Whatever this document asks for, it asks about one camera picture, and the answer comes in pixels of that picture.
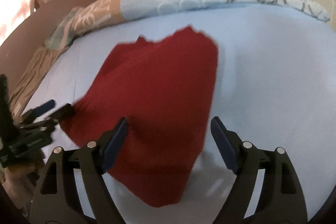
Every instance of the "bed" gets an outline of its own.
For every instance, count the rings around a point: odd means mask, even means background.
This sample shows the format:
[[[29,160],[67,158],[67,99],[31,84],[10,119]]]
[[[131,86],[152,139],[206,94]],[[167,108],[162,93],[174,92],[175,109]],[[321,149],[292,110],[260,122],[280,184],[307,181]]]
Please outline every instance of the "bed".
[[[334,14],[334,0],[319,2]],[[85,95],[117,43],[133,42],[139,35],[159,40],[187,25],[209,34],[219,48],[210,117],[219,116],[228,129],[258,148],[286,149],[311,219],[336,184],[331,152],[336,142],[335,33],[325,23],[292,8],[236,3],[138,19],[92,32],[76,39],[60,56],[26,109],[50,99],[58,106],[75,102]],[[77,147],[60,128],[53,138],[54,143],[43,149],[47,157],[55,146]],[[262,177],[260,171],[246,216],[254,213]],[[152,208],[110,175],[104,175],[104,180],[129,224],[206,224],[215,219],[235,176],[226,169],[208,128],[204,150],[180,203]],[[76,171],[76,184],[85,214],[94,217],[80,171]]]

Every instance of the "silver rivet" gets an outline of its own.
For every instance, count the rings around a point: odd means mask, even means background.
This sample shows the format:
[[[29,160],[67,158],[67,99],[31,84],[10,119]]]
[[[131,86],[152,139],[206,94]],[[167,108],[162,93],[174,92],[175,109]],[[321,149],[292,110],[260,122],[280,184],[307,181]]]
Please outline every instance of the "silver rivet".
[[[61,151],[62,151],[62,147],[60,147],[60,146],[54,148],[54,153],[55,153],[55,154],[58,154],[58,153],[60,153]]]
[[[251,148],[251,147],[252,147],[252,143],[250,143],[250,142],[244,142],[244,143],[243,143],[243,146],[244,146],[245,148]]]
[[[95,141],[88,142],[87,147],[88,148],[94,148],[97,145]]]
[[[282,147],[278,147],[278,148],[277,148],[277,152],[278,152],[279,154],[284,154],[286,151],[285,151],[285,149],[283,149]]]

